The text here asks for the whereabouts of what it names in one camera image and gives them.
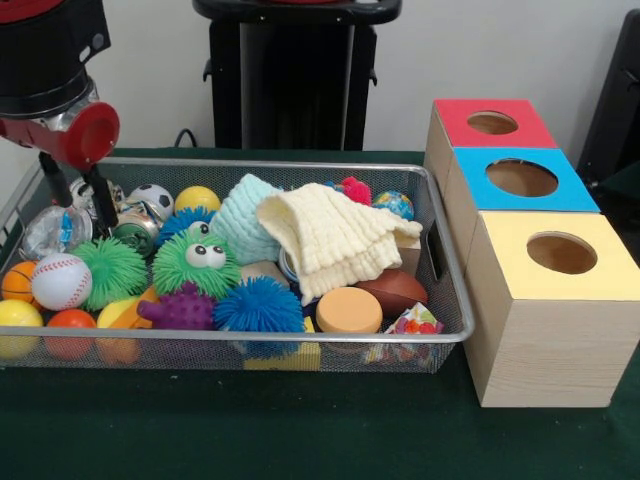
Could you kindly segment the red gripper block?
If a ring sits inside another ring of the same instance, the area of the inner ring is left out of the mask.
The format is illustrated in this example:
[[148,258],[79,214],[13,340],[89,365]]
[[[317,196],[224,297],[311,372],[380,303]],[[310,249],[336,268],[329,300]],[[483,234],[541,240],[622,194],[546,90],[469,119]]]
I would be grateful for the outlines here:
[[1,119],[1,136],[12,143],[40,150],[41,170],[55,203],[63,208],[73,205],[73,197],[58,163],[84,173],[93,190],[98,220],[104,227],[116,227],[118,215],[107,179],[96,165],[108,156],[119,137],[120,121],[116,110],[97,101],[50,119]]

